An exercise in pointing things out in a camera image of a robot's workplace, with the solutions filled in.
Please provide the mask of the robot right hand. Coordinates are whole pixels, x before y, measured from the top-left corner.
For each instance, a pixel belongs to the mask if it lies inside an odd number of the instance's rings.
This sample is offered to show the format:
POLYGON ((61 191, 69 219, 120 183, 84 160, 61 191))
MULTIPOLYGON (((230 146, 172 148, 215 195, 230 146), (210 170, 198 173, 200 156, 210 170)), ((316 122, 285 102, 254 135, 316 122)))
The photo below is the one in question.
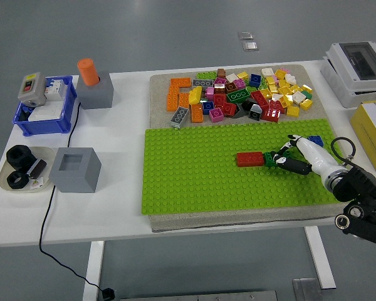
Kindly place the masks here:
POLYGON ((322 147, 300 135, 289 135, 289 141, 278 151, 271 151, 271 157, 278 167, 307 175, 311 171, 321 177, 322 183, 328 187, 329 181, 339 175, 347 173, 347 170, 322 147), (296 147, 308 162, 303 162, 283 155, 290 147, 296 147))

